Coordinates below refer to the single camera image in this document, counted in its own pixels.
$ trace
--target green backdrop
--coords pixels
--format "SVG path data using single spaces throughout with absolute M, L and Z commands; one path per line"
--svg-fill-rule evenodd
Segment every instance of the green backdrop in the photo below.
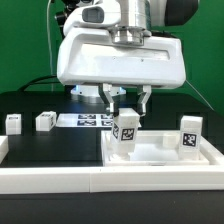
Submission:
M 51 6 L 51 35 L 56 73 L 61 42 L 54 21 L 63 10 L 60 0 Z M 1 0 L 0 4 L 0 92 L 17 90 L 26 82 L 50 75 L 46 12 L 48 0 Z M 187 79 L 224 115 L 224 1 L 201 0 L 197 14 L 184 26 L 169 27 L 182 40 Z M 32 87 L 47 89 L 51 87 Z M 200 97 L 187 84 L 172 90 Z

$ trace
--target flat marker sheet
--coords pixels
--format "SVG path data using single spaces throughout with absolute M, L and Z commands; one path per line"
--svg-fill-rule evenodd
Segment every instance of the flat marker sheet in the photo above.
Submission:
M 57 127 L 112 127 L 113 116 L 106 114 L 60 114 Z

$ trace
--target white cube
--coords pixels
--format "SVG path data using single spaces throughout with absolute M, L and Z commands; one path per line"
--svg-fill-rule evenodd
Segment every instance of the white cube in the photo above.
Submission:
M 119 115 L 114 118 L 110 144 L 115 153 L 133 152 L 139 125 L 139 114 L 131 108 L 119 109 Z
M 199 159 L 202 117 L 183 116 L 180 127 L 180 159 Z
M 21 135 L 21 114 L 8 114 L 5 120 L 6 135 Z
M 56 112 L 43 112 L 36 117 L 36 131 L 50 131 L 56 125 Z

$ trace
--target black table surface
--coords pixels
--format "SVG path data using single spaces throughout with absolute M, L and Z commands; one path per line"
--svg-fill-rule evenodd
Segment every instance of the black table surface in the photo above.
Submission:
M 121 107 L 136 108 L 129 93 Z M 103 104 L 78 103 L 62 92 L 0 94 L 0 135 L 7 114 L 22 114 L 22 135 L 9 136 L 1 168 L 102 166 L 105 128 L 59 128 L 37 132 L 43 111 L 104 113 Z M 202 135 L 224 153 L 224 117 L 185 94 L 153 93 L 141 130 L 178 130 L 183 115 L 202 116 Z M 224 191 L 159 191 L 0 195 L 2 223 L 224 223 Z

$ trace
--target white platform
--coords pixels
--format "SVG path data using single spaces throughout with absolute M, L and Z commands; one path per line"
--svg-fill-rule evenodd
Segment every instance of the white platform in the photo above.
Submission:
M 0 169 L 0 194 L 224 190 L 224 156 L 204 138 L 201 138 L 200 151 L 202 161 L 205 158 L 209 164 L 3 168 Z

